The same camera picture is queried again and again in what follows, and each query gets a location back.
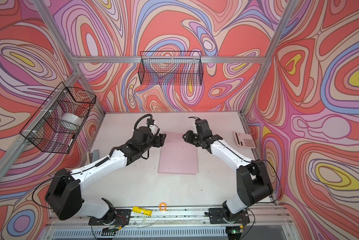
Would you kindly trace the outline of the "pink folder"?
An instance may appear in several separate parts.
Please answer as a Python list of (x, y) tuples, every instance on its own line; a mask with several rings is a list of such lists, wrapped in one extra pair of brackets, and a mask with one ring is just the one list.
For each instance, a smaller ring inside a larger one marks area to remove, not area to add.
[(198, 173), (197, 149), (186, 143), (183, 134), (165, 132), (158, 165), (159, 174), (196, 175)]

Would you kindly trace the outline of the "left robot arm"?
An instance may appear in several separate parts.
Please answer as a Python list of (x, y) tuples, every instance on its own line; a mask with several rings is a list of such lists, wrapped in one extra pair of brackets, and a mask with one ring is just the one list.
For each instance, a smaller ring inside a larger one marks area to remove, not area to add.
[(140, 127), (125, 144), (114, 147), (110, 153), (84, 167), (59, 170), (45, 195), (45, 200), (61, 221), (75, 216), (87, 216), (111, 224), (117, 216), (113, 204), (105, 199), (90, 200), (83, 192), (96, 181), (141, 159), (150, 148), (163, 147), (166, 134), (153, 133), (149, 127)]

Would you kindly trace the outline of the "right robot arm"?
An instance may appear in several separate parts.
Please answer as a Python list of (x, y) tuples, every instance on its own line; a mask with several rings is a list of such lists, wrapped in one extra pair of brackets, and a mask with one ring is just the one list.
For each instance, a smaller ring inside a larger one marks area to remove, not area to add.
[(236, 194), (222, 204), (220, 215), (209, 214), (232, 223), (242, 211), (273, 194), (266, 165), (262, 160), (245, 157), (230, 147), (221, 136), (214, 135), (207, 120), (198, 117), (193, 119), (196, 131), (187, 131), (182, 136), (184, 141), (207, 150), (236, 172)]

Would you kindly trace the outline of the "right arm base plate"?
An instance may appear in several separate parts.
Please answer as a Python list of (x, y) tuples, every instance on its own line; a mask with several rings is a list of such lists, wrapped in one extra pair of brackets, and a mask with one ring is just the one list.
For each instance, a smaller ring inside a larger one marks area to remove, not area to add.
[(246, 226), (250, 223), (246, 210), (231, 214), (228, 209), (225, 208), (209, 208), (204, 214), (209, 217), (211, 224), (240, 224)]

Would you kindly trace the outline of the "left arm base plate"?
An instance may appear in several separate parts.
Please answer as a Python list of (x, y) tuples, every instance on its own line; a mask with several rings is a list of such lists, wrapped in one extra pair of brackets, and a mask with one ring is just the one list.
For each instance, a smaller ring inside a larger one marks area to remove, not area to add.
[(110, 210), (110, 213), (105, 214), (101, 219), (90, 217), (89, 226), (127, 226), (130, 221), (130, 209), (115, 209)]

